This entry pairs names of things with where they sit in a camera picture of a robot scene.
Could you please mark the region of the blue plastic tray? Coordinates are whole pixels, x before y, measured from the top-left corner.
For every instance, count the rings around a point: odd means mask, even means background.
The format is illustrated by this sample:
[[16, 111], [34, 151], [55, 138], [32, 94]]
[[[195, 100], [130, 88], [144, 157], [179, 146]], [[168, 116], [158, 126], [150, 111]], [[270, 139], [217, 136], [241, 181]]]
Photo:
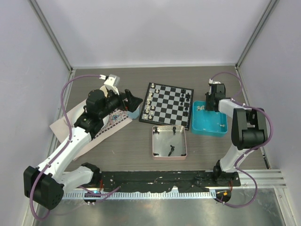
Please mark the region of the blue plastic tray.
[[205, 104], [205, 101], [193, 102], [192, 133], [196, 135], [223, 137], [228, 132], [227, 115], [220, 112], [206, 111], [205, 108], [204, 110], [197, 110], [198, 106], [201, 108]]

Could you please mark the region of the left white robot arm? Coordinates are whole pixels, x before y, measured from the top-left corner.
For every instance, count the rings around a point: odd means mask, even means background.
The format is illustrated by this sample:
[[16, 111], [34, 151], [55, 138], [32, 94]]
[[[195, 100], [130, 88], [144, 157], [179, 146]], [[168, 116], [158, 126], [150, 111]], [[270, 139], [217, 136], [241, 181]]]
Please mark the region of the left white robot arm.
[[77, 153], [107, 124], [111, 113], [116, 109], [133, 113], [142, 101], [128, 89], [120, 94], [110, 90], [107, 95], [100, 89], [90, 91], [83, 113], [75, 121], [69, 136], [37, 167], [29, 166], [25, 169], [25, 196], [52, 210], [70, 190], [84, 184], [91, 188], [97, 187], [101, 173], [93, 164], [84, 163], [66, 176], [63, 176], [63, 172]]

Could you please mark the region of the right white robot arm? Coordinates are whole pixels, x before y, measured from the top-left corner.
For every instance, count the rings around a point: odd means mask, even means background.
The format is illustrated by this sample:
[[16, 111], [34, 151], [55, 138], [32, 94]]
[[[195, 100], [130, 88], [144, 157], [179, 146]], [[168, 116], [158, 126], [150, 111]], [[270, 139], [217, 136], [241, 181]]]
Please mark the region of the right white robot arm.
[[223, 113], [232, 119], [229, 150], [213, 168], [212, 182], [217, 186], [231, 185], [243, 160], [268, 141], [267, 115], [262, 108], [240, 104], [233, 98], [226, 98], [223, 83], [212, 82], [206, 93], [205, 110]]

